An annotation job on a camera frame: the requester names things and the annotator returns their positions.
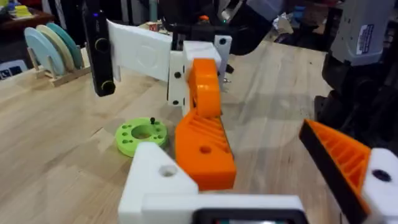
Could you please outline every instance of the orange 3d-printed part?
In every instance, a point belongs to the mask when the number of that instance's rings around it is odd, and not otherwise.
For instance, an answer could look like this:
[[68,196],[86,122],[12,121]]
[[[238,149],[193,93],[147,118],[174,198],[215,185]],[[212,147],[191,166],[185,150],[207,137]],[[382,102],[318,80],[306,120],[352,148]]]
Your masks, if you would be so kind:
[[370,148],[315,121],[305,120],[300,139],[312,156],[350,223],[366,218],[369,206],[361,196]]
[[221,115],[220,87],[213,59],[194,59],[188,84],[191,108],[195,107],[199,116],[214,118]]
[[175,130],[175,158],[200,190],[233,187],[236,168],[220,120],[214,60],[195,59],[188,79],[191,109]]

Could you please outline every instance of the green 3d-printed ring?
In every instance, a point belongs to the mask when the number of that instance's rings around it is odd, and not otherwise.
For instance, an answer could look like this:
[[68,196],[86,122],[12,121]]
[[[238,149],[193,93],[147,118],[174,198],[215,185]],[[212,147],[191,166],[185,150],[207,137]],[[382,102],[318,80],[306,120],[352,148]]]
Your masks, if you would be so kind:
[[164,148],[167,142],[167,128],[154,118],[136,118],[122,124],[116,131],[119,150],[133,157],[141,142],[154,142]]

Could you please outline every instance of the wooden tabletop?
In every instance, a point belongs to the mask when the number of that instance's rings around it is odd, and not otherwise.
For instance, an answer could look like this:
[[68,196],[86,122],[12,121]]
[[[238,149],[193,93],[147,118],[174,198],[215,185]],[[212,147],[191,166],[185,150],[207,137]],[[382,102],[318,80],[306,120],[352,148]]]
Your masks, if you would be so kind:
[[[312,224],[338,223],[340,210],[298,139],[313,98],[329,91],[324,53],[263,42],[232,57],[222,94],[224,127],[242,194],[299,195]],[[116,92],[99,98],[89,75],[53,88],[23,73],[0,82],[0,223],[117,223],[131,159],[114,133],[128,119],[153,116],[171,146],[180,108],[166,83],[123,71]]]

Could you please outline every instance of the hole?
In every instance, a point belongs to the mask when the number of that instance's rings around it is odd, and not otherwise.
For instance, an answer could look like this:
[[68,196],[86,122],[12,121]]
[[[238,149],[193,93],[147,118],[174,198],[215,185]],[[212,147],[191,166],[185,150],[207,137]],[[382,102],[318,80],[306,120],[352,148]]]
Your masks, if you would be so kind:
[[202,146],[200,148],[200,152],[203,153],[203,154],[209,154],[209,153],[211,153],[211,148],[208,147],[208,146]]
[[220,40],[220,44],[221,45],[224,45],[226,43],[226,39],[225,38],[222,38],[221,40]]
[[174,73],[174,77],[175,77],[175,78],[181,78],[181,73],[180,73],[180,72]]
[[384,170],[373,170],[372,171],[373,176],[375,176],[375,178],[384,181],[384,182],[391,182],[391,176],[390,174],[388,174],[386,171]]
[[159,169],[159,173],[163,177],[172,177],[177,173],[177,168],[173,165],[161,166]]
[[151,131],[153,131],[152,126],[144,124],[133,128],[131,135],[136,139],[147,139],[152,135]]

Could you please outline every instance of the light blue disc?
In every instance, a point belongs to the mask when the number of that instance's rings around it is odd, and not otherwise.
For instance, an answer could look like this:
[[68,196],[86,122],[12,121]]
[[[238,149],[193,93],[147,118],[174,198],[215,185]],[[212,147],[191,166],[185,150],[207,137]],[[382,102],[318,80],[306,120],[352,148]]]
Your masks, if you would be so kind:
[[42,64],[45,69],[51,70],[49,61],[47,60],[47,57],[50,56],[55,74],[63,75],[65,73],[65,66],[63,65],[60,54],[51,42],[35,28],[26,28],[24,34],[27,46],[33,50],[40,64]]

